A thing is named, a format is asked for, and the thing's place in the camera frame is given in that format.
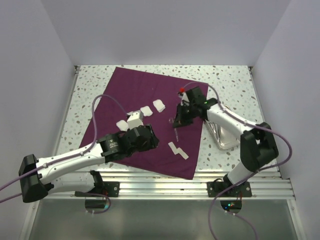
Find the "steel hemostat forceps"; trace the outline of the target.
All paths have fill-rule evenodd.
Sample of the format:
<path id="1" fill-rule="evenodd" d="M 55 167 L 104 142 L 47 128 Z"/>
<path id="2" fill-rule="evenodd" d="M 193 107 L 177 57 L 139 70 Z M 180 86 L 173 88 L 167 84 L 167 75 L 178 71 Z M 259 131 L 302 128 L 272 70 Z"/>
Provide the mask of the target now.
<path id="1" fill-rule="evenodd" d="M 173 119 L 172 117 L 170 117 L 168 121 L 169 121 L 169 123 L 170 123 L 171 125 L 173 125 L 174 119 Z M 176 129 L 176 128 L 173 128 L 173 130 L 174 130 L 176 142 L 178 142 L 178 141 L 179 141 L 179 137 L 178 137 L 177 129 Z"/>

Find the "white zigzag tape strip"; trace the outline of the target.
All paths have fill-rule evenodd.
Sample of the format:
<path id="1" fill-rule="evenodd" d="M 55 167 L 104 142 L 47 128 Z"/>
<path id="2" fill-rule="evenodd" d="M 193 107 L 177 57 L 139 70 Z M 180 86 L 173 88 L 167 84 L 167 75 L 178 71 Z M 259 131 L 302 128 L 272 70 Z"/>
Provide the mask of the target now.
<path id="1" fill-rule="evenodd" d="M 169 142 L 168 146 L 174 155 L 180 155 L 185 160 L 189 158 L 189 156 L 180 147 L 176 147 L 173 142 Z"/>

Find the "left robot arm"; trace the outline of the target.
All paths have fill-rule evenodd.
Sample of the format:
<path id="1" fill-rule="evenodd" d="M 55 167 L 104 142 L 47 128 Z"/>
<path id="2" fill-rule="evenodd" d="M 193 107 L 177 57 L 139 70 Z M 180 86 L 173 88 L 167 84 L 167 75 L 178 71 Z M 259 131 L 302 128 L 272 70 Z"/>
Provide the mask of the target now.
<path id="1" fill-rule="evenodd" d="M 77 150 L 61 155 L 39 158 L 30 154 L 23 158 L 19 169 L 22 201 L 32 203 L 45 198 L 53 188 L 52 181 L 86 167 L 119 161 L 136 152 L 158 147 L 150 124 L 128 131 L 119 131 L 96 140 Z"/>

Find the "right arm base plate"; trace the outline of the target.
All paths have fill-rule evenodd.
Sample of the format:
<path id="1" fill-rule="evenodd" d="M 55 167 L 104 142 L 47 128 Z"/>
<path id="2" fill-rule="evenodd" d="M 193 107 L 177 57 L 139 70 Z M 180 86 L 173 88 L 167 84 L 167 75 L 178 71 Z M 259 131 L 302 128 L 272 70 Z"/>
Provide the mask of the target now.
<path id="1" fill-rule="evenodd" d="M 247 181 L 239 185 L 232 186 L 230 182 L 217 178 L 214 181 L 208 181 L 206 183 L 206 190 L 208 197 L 210 198 L 250 198 L 253 196 L 251 185 Z"/>

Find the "white gauze pad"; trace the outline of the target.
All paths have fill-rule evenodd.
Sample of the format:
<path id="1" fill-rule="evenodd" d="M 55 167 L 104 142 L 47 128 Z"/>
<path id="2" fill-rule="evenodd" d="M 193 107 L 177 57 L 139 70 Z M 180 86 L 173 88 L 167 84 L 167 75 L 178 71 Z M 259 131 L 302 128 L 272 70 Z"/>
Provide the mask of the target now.
<path id="1" fill-rule="evenodd" d="M 133 115 L 135 113 L 135 111 L 131 111 L 131 112 L 128 112 L 127 114 L 126 114 L 126 117 L 127 118 L 129 118 L 131 115 Z"/>
<path id="2" fill-rule="evenodd" d="M 120 120 L 116 123 L 116 126 L 119 128 L 120 131 L 126 132 L 129 129 L 129 125 L 125 120 Z"/>
<path id="3" fill-rule="evenodd" d="M 150 117 L 153 114 L 153 112 L 149 106 L 141 107 L 140 111 L 143 113 L 144 117 Z"/>
<path id="4" fill-rule="evenodd" d="M 160 99 L 154 100 L 152 103 L 159 113 L 161 113 L 166 108 L 166 106 Z"/>

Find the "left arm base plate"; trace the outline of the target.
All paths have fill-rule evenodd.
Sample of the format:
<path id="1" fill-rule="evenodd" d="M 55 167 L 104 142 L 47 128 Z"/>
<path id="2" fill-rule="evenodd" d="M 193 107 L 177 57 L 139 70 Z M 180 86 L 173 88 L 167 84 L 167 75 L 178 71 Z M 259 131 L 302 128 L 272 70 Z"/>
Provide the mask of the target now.
<path id="1" fill-rule="evenodd" d="M 120 191 L 120 182 L 103 181 L 94 183 L 94 188 L 87 192 L 76 191 L 76 197 L 111 197 L 117 198 Z"/>

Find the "stainless steel tray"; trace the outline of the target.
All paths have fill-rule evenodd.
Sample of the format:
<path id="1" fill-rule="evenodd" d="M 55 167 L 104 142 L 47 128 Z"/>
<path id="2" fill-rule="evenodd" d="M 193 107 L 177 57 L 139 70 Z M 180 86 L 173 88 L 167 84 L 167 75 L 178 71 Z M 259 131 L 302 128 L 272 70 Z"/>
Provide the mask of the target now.
<path id="1" fill-rule="evenodd" d="M 218 104 L 214 104 L 207 111 L 205 120 L 205 125 L 220 150 L 229 150 L 240 145 L 238 122 L 226 113 L 229 109 L 226 105 L 221 109 Z"/>

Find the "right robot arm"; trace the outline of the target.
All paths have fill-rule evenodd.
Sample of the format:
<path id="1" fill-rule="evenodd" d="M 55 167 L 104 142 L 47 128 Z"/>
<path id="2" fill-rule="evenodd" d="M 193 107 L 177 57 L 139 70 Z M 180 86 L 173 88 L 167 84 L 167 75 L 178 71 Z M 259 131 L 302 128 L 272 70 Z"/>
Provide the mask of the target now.
<path id="1" fill-rule="evenodd" d="M 200 118 L 221 126 L 240 142 L 240 163 L 216 184 L 227 196 L 235 196 L 241 190 L 240 181 L 278 157 L 276 141 L 267 123 L 257 124 L 231 112 L 218 97 L 207 99 L 198 86 L 187 91 L 181 89 L 178 96 L 181 102 L 176 108 L 174 128 L 191 125 L 193 119 Z"/>

